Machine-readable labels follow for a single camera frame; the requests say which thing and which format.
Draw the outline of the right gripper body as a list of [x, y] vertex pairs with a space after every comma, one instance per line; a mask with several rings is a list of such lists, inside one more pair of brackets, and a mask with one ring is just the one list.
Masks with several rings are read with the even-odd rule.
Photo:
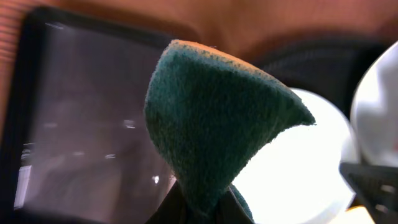
[[397, 224], [397, 168], [342, 162], [340, 174], [376, 224]]

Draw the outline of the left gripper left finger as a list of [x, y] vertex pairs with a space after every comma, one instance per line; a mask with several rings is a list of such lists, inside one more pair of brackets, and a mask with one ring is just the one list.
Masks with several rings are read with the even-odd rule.
[[187, 208], [178, 182], [145, 224], [186, 224]]

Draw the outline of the light blue plate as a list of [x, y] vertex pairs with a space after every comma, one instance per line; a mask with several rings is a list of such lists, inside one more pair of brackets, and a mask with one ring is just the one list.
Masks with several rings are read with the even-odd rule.
[[341, 162], [360, 162], [349, 121], [324, 97], [293, 91], [316, 123], [280, 133], [233, 181], [255, 223], [330, 223], [355, 196], [339, 172]]

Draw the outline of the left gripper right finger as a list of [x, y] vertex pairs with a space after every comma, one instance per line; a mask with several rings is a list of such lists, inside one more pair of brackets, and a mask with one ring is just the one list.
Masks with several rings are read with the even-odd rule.
[[242, 206], [229, 188], [218, 200], [216, 213], [216, 224], [254, 224], [245, 213]]

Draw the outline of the green scouring sponge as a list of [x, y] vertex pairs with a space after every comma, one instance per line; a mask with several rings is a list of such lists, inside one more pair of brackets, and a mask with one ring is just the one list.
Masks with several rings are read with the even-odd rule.
[[213, 47], [173, 40], [151, 76], [146, 127], [185, 199], [186, 223], [215, 223], [231, 188], [253, 221], [234, 178], [281, 132], [310, 126], [302, 100], [263, 70]]

